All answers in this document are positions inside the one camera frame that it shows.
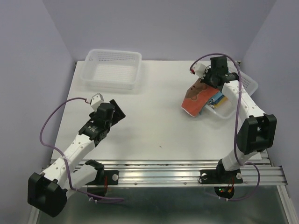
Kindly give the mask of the light blue patterned towel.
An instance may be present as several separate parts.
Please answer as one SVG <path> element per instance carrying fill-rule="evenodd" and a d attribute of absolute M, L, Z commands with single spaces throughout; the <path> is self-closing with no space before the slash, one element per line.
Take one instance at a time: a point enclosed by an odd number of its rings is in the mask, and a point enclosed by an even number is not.
<path fill-rule="evenodd" d="M 219 91 L 209 99 L 208 104 L 213 104 L 217 100 L 222 99 L 223 97 L 224 97 L 224 95 Z"/>

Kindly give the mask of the yellow grey towel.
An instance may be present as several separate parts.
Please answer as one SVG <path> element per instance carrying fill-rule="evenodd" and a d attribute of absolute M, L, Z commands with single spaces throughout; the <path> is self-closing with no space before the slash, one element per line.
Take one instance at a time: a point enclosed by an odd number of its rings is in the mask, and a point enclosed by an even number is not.
<path fill-rule="evenodd" d="M 218 108 L 220 105 L 222 105 L 226 101 L 227 101 L 227 97 L 223 97 L 221 100 L 219 100 L 217 103 L 214 104 L 214 108 Z"/>

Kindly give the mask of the red white towel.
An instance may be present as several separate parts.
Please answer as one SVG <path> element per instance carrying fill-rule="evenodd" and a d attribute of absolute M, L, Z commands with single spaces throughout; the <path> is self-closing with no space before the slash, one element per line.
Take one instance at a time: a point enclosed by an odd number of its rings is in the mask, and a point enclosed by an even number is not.
<path fill-rule="evenodd" d="M 219 92 L 198 79 L 186 92 L 182 102 L 182 109 L 192 117 L 200 114 L 206 103 Z"/>

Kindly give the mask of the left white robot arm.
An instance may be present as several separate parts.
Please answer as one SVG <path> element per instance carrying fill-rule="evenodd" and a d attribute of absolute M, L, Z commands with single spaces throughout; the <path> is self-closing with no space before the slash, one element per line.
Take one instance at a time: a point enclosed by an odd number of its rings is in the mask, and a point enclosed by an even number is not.
<path fill-rule="evenodd" d="M 41 173 L 33 173 L 28 179 L 28 204 L 51 217 L 56 217 L 64 209 L 68 198 L 74 193 L 81 193 L 81 188 L 88 183 L 101 184 L 104 188 L 100 195 L 85 192 L 90 200 L 96 203 L 123 201 L 122 198 L 105 196 L 112 177 L 105 173 L 103 164 L 88 160 L 81 169 L 75 169 L 106 138 L 111 127 L 126 117 L 115 100 L 104 102 L 100 94 L 93 96 L 89 104 L 93 112 L 70 146 L 64 152 L 51 146 L 60 154 L 59 158 Z"/>

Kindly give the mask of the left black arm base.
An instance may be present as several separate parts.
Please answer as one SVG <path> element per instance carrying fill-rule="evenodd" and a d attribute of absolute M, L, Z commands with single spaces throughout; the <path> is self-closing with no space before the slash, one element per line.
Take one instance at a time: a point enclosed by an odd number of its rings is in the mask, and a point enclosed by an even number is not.
<path fill-rule="evenodd" d="M 118 179 L 118 170 L 105 170 L 97 173 L 96 178 L 87 184 L 87 192 L 97 196 L 106 196 L 108 186 L 118 185 Z"/>

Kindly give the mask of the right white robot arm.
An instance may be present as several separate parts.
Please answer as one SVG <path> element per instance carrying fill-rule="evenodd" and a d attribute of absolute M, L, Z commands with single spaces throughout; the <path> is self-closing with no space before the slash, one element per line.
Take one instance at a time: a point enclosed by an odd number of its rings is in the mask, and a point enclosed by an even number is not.
<path fill-rule="evenodd" d="M 215 169 L 201 171 L 200 183 L 225 184 L 235 179 L 249 159 L 273 145 L 277 118 L 257 106 L 242 84 L 240 71 L 229 72 L 226 56 L 212 57 L 203 82 L 217 88 L 236 109 L 234 148 Z"/>

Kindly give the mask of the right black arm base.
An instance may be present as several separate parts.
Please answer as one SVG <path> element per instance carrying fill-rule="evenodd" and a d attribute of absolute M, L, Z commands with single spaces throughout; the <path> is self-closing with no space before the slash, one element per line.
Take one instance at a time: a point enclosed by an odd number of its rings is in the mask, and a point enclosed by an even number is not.
<path fill-rule="evenodd" d="M 217 171 L 204 169 L 200 171 L 199 183 L 214 184 L 214 191 L 220 198 L 231 199 L 235 193 L 235 184 L 243 183 L 241 171 Z"/>

